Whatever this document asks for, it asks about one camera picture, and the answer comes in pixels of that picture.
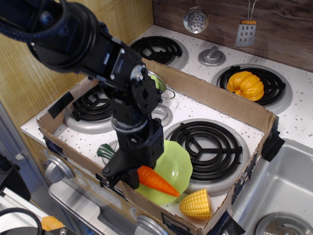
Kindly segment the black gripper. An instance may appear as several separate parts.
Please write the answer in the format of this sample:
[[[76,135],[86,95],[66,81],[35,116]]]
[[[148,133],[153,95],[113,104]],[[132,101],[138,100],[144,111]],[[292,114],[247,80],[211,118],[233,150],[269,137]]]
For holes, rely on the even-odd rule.
[[[115,130],[119,149],[103,169],[105,185],[114,188],[122,178],[122,182],[132,189],[137,189],[139,175],[135,168],[155,165],[164,151],[161,120],[148,117],[140,129]]]

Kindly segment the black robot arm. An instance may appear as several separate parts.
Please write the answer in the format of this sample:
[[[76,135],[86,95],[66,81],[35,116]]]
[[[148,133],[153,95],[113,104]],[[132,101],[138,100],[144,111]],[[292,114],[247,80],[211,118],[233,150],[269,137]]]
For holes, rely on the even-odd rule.
[[[26,43],[47,68],[82,73],[99,82],[119,142],[102,171],[106,186],[123,181],[138,188],[137,170],[154,167],[164,151],[161,121],[152,117],[162,101],[161,91],[141,56],[111,36],[87,7],[65,0],[3,0],[0,32]]]

